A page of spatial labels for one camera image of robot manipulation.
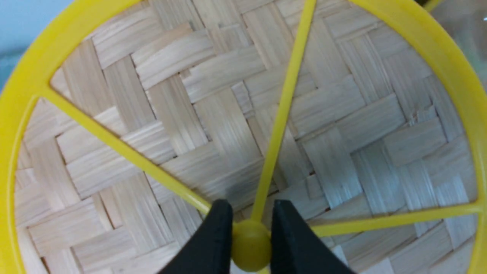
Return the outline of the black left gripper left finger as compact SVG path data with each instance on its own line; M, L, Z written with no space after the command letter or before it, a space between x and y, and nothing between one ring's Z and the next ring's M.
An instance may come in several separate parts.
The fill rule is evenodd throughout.
M159 274L229 274L233 210L225 199L212 203L209 213Z

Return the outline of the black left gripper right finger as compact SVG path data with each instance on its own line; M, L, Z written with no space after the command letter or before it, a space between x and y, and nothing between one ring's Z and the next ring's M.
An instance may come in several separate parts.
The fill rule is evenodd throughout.
M291 201L274 202L272 274L353 274L311 230Z

